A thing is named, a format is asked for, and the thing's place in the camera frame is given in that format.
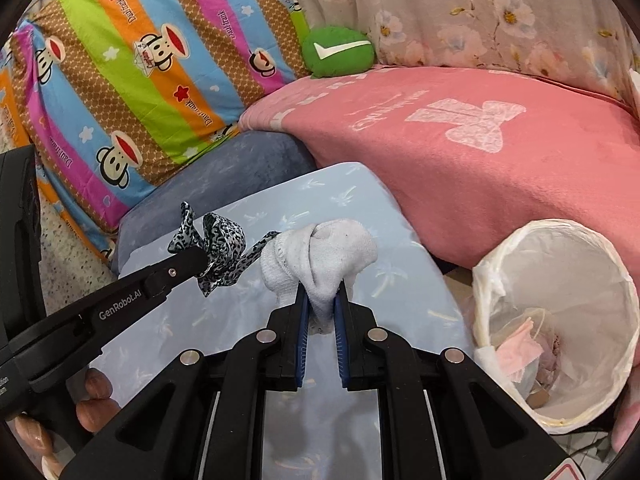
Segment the person's left hand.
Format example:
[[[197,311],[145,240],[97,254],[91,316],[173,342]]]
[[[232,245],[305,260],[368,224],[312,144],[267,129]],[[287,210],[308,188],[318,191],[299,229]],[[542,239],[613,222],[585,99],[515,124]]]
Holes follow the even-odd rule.
[[[65,464],[117,414],[108,378],[95,368],[42,388],[30,385],[27,396],[11,402],[16,434],[41,457],[44,478],[57,479]]]

